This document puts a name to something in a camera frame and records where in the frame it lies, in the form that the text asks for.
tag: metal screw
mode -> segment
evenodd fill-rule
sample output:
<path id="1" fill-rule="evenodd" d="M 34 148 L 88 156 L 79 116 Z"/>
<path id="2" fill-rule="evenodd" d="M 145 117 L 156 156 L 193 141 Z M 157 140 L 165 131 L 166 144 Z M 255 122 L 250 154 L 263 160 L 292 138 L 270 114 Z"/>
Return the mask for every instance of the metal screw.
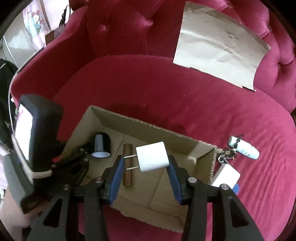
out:
<path id="1" fill-rule="evenodd" d="M 69 184 L 66 184 L 66 185 L 64 186 L 64 191 L 68 191 L 69 188 L 70 188 L 70 185 L 69 185 Z"/>
<path id="2" fill-rule="evenodd" d="M 229 186 L 228 186 L 227 184 L 222 184 L 222 185 L 221 185 L 221 188 L 222 188 L 223 190 L 228 190 L 228 189 L 229 189 Z"/>
<path id="3" fill-rule="evenodd" d="M 196 183 L 196 182 L 197 182 L 197 179 L 196 179 L 195 177 L 189 177 L 189 178 L 188 178 L 188 181 L 189 181 L 190 183 Z"/>
<path id="4" fill-rule="evenodd" d="M 102 177 L 96 177 L 95 182 L 96 183 L 101 183 L 103 181 Z"/>

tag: curtain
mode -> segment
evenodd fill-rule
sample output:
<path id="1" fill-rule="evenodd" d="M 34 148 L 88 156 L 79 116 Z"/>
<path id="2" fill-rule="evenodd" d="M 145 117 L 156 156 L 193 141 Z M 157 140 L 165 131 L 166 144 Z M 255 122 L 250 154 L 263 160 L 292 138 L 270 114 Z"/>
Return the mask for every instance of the curtain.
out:
<path id="1" fill-rule="evenodd" d="M 24 23 L 36 50 L 45 47 L 45 35 L 49 33 L 49 28 L 46 23 L 40 0 L 33 0 L 23 10 Z"/>

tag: black tape roll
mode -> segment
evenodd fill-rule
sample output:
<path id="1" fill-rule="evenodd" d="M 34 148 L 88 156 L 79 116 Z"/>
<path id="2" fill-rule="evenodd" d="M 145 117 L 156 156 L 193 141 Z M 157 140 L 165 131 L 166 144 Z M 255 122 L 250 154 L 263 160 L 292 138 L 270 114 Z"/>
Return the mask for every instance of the black tape roll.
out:
<path id="1" fill-rule="evenodd" d="M 111 156 L 111 139 L 104 132 L 96 133 L 92 138 L 94 152 L 91 154 L 96 158 L 107 158 Z"/>

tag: cardboard box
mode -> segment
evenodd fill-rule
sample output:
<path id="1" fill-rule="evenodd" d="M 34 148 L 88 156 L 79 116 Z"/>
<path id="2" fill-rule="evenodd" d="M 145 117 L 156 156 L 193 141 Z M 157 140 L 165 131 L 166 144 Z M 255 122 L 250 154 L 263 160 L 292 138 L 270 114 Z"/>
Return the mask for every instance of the cardboard box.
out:
<path id="1" fill-rule="evenodd" d="M 66 24 L 63 24 L 55 30 L 50 31 L 47 35 L 45 35 L 45 45 L 48 45 L 51 41 L 60 36 L 60 34 L 64 31 L 65 26 Z"/>
<path id="2" fill-rule="evenodd" d="M 100 107 L 90 106 L 67 142 L 62 157 L 89 141 L 98 132 L 106 132 L 111 138 L 111 156 L 96 159 L 89 155 L 89 172 L 83 184 L 102 175 L 111 167 L 117 155 L 123 154 L 124 143 L 135 147 L 163 141 L 169 155 L 174 155 L 179 166 L 189 175 L 208 184 L 213 177 L 216 146 L 123 116 Z M 187 213 L 174 198 L 166 169 L 141 173 L 133 170 L 133 185 L 121 185 L 113 208 L 123 215 L 133 217 L 161 228 L 182 232 Z"/>

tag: white wall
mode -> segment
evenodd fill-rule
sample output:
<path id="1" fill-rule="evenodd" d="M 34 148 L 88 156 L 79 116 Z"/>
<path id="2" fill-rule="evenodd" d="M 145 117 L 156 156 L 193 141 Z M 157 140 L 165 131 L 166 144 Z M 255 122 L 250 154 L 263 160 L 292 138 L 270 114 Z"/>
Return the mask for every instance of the white wall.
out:
<path id="1" fill-rule="evenodd" d="M 5 57 L 5 54 L 2 50 L 2 48 L 0 49 L 0 58 L 4 59 L 4 60 L 7 60 L 6 57 Z"/>
<path id="2" fill-rule="evenodd" d="M 20 67 L 34 52 L 35 48 L 27 34 L 22 12 L 15 18 L 4 34 L 7 42 L 3 41 L 3 50 L 7 59 Z"/>

